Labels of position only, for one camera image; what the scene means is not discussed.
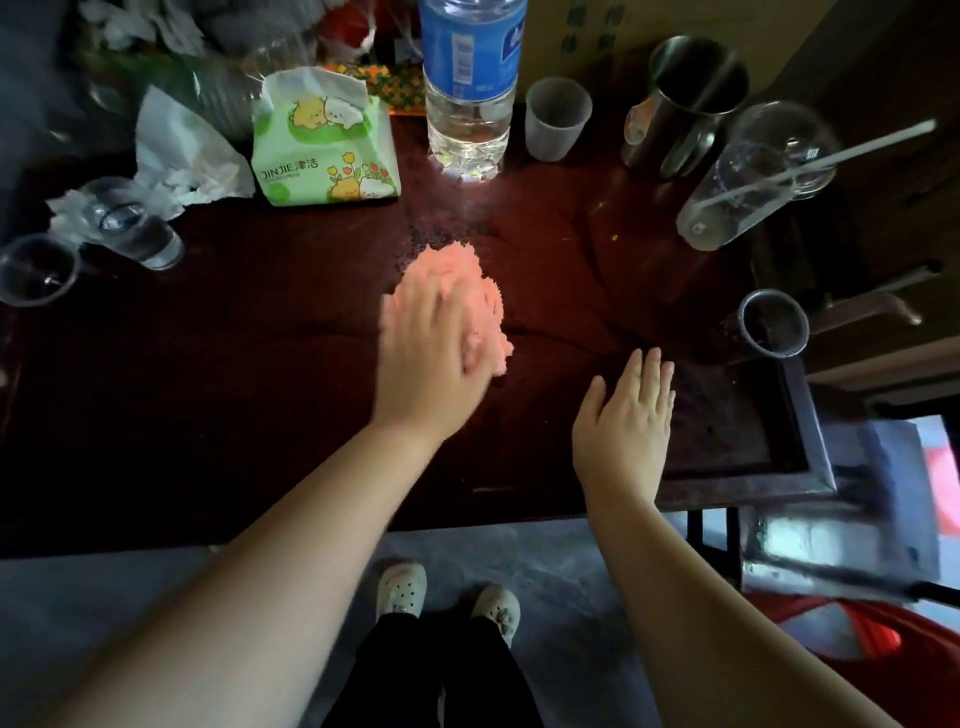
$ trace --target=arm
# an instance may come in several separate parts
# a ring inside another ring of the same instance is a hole
[[[610,401],[596,377],[573,426],[590,527],[667,726],[896,726],[758,612],[660,515],[673,364],[634,352]]]
[[[94,668],[51,724],[296,725],[391,516],[493,371],[464,373],[463,289],[384,301],[366,428]]]

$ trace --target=plastic water bottle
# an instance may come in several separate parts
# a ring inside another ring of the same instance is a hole
[[[420,0],[430,151],[465,180],[496,174],[510,136],[527,0]]]

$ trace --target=leg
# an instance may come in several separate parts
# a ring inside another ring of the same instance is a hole
[[[480,595],[446,657],[445,728],[542,728],[537,703],[510,652],[519,621],[513,593],[488,587]]]
[[[324,728],[438,728],[440,675],[419,619],[426,576],[422,567],[411,570],[417,566],[401,564],[381,578],[379,619],[357,650]]]

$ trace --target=cardboard box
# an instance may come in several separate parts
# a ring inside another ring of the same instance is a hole
[[[661,40],[708,36],[732,48],[751,91],[770,84],[835,0],[529,0],[518,99],[544,76],[568,76],[595,98],[637,103]]]

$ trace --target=wooden table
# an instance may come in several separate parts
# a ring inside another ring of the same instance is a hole
[[[45,309],[7,310],[0,555],[236,535],[367,421],[379,296],[451,240],[473,243],[499,284],[516,352],[393,527],[583,513],[569,436],[580,399],[653,344],[678,360],[662,507],[829,490],[809,457],[819,430],[802,367],[798,380],[698,358],[756,287],[748,246],[685,245],[673,220],[689,187],[623,167],[618,115],[559,164],[526,155],[522,119],[491,182],[444,178],[423,121],[395,119],[398,201],[194,207],[175,221],[187,255],[171,271],[92,250],[99,275]],[[53,176],[60,187],[33,188],[25,207],[102,173]]]

